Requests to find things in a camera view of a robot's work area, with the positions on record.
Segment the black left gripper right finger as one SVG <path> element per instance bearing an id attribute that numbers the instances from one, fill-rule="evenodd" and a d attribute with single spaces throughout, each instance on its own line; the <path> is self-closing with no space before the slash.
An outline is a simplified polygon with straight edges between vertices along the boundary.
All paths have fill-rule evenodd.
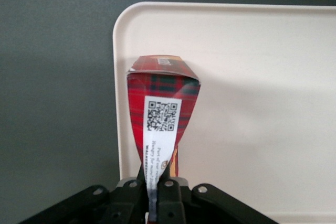
<path id="1" fill-rule="evenodd" d="M 166 168 L 157 186 L 157 223 L 187 223 L 181 189 L 189 189 L 188 181 Z"/>

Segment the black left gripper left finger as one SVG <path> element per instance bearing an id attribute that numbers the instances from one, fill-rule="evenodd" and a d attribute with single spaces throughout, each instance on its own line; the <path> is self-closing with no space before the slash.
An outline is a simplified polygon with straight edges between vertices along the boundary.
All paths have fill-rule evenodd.
<path id="1" fill-rule="evenodd" d="M 120 180 L 110 193 L 110 223 L 146 223 L 148 196 L 143 168 L 137 176 Z"/>

